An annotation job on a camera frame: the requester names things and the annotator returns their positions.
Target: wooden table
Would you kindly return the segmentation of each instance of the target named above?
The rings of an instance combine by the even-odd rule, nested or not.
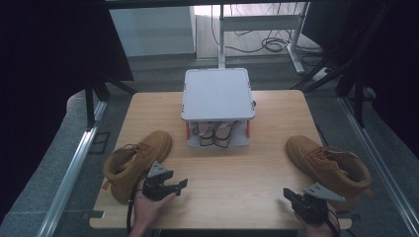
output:
[[[290,136],[321,144],[301,91],[253,91],[257,103],[250,144],[237,148],[191,148],[181,119],[183,93],[138,93],[132,97],[116,148],[165,130],[173,147],[163,165],[174,171],[166,185],[189,179],[151,227],[157,229],[299,229],[283,188],[302,194],[314,182],[287,156]],[[100,189],[91,218],[95,228],[125,228],[127,206]],[[340,220],[349,228],[351,220]]]

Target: brown boot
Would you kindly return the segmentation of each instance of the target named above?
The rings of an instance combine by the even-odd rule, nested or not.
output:
[[[163,162],[172,148],[172,138],[166,131],[156,130],[135,145],[126,145],[114,151],[106,160],[103,172],[111,185],[114,198],[127,204],[135,181],[154,161]]]
[[[287,141],[287,153],[303,173],[346,199],[346,202],[329,201],[336,210],[357,208],[360,193],[369,189],[371,174],[364,162],[351,152],[322,147],[298,135]]]

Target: white wall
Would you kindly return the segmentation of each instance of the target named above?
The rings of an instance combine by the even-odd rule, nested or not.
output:
[[[195,53],[193,7],[110,12],[126,56]]]

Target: person's left hand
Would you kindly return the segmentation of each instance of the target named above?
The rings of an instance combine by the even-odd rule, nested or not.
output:
[[[148,226],[154,221],[158,216],[161,208],[169,203],[176,194],[170,194],[164,199],[159,201],[154,201],[142,194],[142,186],[144,181],[139,182],[135,193],[135,199],[133,203],[134,209],[134,224],[129,233],[130,237],[140,237],[144,234]]]

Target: human hand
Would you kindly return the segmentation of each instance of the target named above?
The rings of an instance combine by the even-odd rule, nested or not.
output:
[[[296,212],[293,213],[295,218],[301,222],[302,227],[304,228],[305,234],[307,237],[333,237],[333,231],[330,227],[323,222],[321,225],[311,225],[307,224],[301,216],[299,216]],[[333,224],[336,230],[339,231],[339,224],[336,217],[329,212],[329,220]]]
[[[134,224],[129,232],[129,237],[141,237],[147,230],[148,226],[158,216],[161,208],[176,196],[176,194],[173,193],[159,201],[151,200],[142,194],[143,184],[144,181],[141,181],[137,185],[138,191],[135,193],[133,203]]]

